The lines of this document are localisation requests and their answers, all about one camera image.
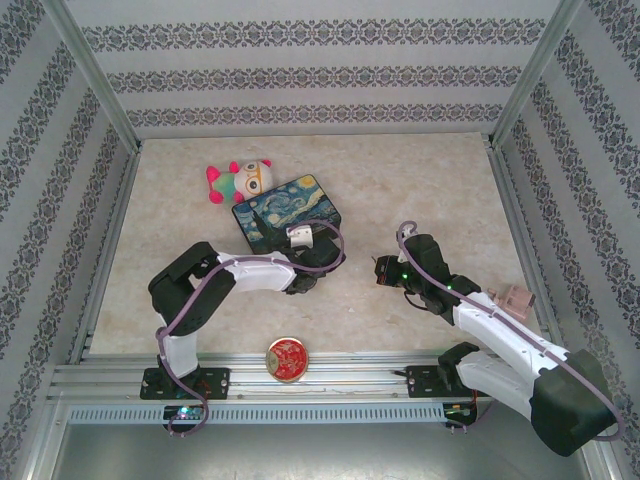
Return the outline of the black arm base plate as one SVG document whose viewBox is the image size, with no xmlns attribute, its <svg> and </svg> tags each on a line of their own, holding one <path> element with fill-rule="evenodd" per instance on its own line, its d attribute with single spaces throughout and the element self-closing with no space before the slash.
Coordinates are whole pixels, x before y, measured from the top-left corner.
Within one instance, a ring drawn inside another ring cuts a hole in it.
<svg viewBox="0 0 640 480">
<path fill-rule="evenodd" d="M 396 370 L 394 374 L 405 379 L 410 398 L 472 398 L 474 394 L 488 398 L 484 392 L 465 386 L 455 369 L 413 365 Z"/>
<path fill-rule="evenodd" d="M 203 368 L 181 378 L 189 389 L 206 400 L 226 400 L 228 395 L 230 370 L 227 368 Z M 194 396 L 178 386 L 163 367 L 148 368 L 144 371 L 140 387 L 142 400 L 182 400 Z"/>
</svg>

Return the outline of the starry night painted box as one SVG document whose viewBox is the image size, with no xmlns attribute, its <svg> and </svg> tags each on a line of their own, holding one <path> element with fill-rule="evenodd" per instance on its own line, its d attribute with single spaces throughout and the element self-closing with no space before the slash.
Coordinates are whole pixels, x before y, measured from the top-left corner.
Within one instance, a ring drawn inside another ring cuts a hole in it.
<svg viewBox="0 0 640 480">
<path fill-rule="evenodd" d="M 341 215 L 313 175 L 305 175 L 232 207 L 254 254 L 285 245 L 286 230 L 307 220 L 323 220 L 337 229 Z"/>
</svg>

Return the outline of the aluminium mounting rail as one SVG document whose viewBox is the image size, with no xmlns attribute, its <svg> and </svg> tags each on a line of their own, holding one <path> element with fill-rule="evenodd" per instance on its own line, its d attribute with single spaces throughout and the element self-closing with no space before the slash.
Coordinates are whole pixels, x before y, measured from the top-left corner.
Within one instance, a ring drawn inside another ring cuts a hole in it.
<svg viewBox="0 0 640 480">
<path fill-rule="evenodd" d="M 408 402 L 406 381 L 397 373 L 409 365 L 435 365 L 438 350 L 313 353 L 302 378 L 276 381 L 266 355 L 201 354 L 203 367 L 228 368 L 230 403 Z M 69 404 L 139 404 L 144 370 L 151 355 L 87 355 L 80 363 L 53 370 L 45 399 Z"/>
</svg>

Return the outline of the red round tin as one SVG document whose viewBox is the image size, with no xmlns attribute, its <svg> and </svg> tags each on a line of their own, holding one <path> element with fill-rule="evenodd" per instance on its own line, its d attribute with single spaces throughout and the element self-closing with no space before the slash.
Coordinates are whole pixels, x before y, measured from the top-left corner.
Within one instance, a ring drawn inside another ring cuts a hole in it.
<svg viewBox="0 0 640 480">
<path fill-rule="evenodd" d="M 293 337 L 275 340 L 266 352 L 268 373 L 281 383 L 293 383 L 301 379 L 309 365 L 309 353 L 305 345 Z"/>
</svg>

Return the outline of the aluminium side rail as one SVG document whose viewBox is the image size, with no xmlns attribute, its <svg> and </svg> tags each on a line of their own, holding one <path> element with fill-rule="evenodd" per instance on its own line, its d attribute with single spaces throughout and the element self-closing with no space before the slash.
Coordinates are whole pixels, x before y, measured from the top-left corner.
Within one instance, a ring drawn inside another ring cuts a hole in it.
<svg viewBox="0 0 640 480">
<path fill-rule="evenodd" d="M 130 156 L 122 171 L 117 195 L 107 218 L 108 224 L 100 244 L 99 255 L 91 277 L 89 290 L 82 305 L 79 323 L 72 339 L 66 364 L 79 364 L 83 358 L 87 340 L 93 335 L 114 261 L 120 233 L 124 224 L 131 192 L 138 170 L 142 148 Z"/>
<path fill-rule="evenodd" d="M 533 244 L 528 234 L 525 217 L 520 208 L 518 197 L 507 171 L 504 158 L 501 153 L 496 151 L 491 145 L 486 148 L 486 152 L 526 284 L 529 290 L 536 296 L 534 311 L 542 331 L 542 336 L 555 344 L 564 346 L 565 343 L 547 292 L 546 284 L 542 277 L 539 262 L 535 256 Z"/>
</svg>

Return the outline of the plush toy with glasses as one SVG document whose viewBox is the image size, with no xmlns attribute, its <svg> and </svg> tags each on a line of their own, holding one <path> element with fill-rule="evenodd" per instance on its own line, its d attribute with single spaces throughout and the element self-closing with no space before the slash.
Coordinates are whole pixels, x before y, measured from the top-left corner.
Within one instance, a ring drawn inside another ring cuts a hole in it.
<svg viewBox="0 0 640 480">
<path fill-rule="evenodd" d="M 274 187 L 268 159 L 253 160 L 243 165 L 232 161 L 226 171 L 208 166 L 205 174 L 208 198 L 213 204 L 239 204 L 259 196 Z"/>
</svg>

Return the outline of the pink plastic object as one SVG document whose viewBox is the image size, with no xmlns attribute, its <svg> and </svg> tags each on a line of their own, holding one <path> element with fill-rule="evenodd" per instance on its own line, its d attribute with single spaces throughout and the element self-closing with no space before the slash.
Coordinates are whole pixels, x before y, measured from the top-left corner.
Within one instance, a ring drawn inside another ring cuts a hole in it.
<svg viewBox="0 0 640 480">
<path fill-rule="evenodd" d="M 517 285 L 511 285 L 502 295 L 495 289 L 487 293 L 501 310 L 521 323 L 528 319 L 536 299 L 534 293 Z"/>
</svg>

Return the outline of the aluminium frame post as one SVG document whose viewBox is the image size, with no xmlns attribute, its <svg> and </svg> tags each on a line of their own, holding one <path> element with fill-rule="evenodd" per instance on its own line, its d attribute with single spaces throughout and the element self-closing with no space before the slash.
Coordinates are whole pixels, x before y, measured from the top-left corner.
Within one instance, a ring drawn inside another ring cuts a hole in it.
<svg viewBox="0 0 640 480">
<path fill-rule="evenodd" d="M 529 95 L 553 57 L 553 52 L 583 3 L 584 0 L 559 0 L 555 12 L 508 98 L 493 132 L 487 137 L 492 148 L 501 145 L 511 131 Z"/>
<path fill-rule="evenodd" d="M 40 0 L 40 2 L 127 150 L 130 153 L 137 153 L 141 140 L 135 133 L 125 109 L 65 0 Z"/>
</svg>

